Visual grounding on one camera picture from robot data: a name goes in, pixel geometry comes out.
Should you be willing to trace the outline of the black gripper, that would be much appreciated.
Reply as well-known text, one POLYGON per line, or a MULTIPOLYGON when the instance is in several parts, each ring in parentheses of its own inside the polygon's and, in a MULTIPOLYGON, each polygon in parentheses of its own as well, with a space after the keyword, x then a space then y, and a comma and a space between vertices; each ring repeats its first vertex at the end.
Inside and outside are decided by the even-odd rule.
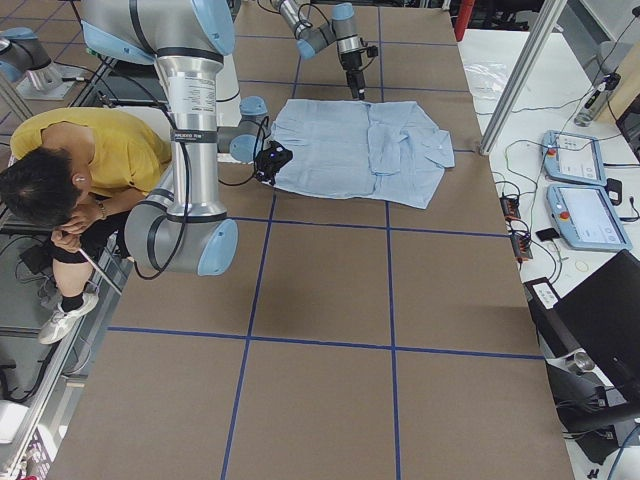
POLYGON ((347 70, 345 72, 347 85, 350 89, 353 99, 364 99, 366 82, 362 70, 347 70))
POLYGON ((276 183, 277 173, 293 159, 293 152, 275 140, 258 153, 254 160, 255 178, 270 185, 276 183))

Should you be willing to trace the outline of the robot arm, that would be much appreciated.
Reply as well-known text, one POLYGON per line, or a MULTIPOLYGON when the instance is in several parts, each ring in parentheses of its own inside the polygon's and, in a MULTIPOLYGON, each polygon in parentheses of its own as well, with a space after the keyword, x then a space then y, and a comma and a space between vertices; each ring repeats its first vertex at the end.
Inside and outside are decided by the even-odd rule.
POLYGON ((331 45, 336 46, 340 65, 353 99, 364 100, 365 69, 379 55, 378 47, 366 42, 358 33, 355 10, 351 3, 343 2, 332 7, 331 18, 310 2, 294 0, 270 1, 271 9, 264 10, 280 15, 289 26, 302 59, 308 60, 331 45), (306 7, 315 8, 324 22, 315 26, 303 12, 306 7))
POLYGON ((167 99, 172 164, 130 213, 125 243, 138 275, 166 271, 221 275, 232 263, 237 223, 219 198, 218 154, 250 162, 251 178, 273 184, 293 154, 270 139, 261 98, 240 107, 236 126, 217 122, 216 78, 235 47, 224 1, 86 1, 87 46, 155 68, 167 99))

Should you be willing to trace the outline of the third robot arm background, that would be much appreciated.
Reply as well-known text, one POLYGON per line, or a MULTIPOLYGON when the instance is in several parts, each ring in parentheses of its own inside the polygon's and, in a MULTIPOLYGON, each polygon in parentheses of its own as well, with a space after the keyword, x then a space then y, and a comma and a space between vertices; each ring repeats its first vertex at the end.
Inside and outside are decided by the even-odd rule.
POLYGON ((76 82, 73 67, 56 64, 27 27, 1 32, 1 73, 25 99, 62 100, 76 82))

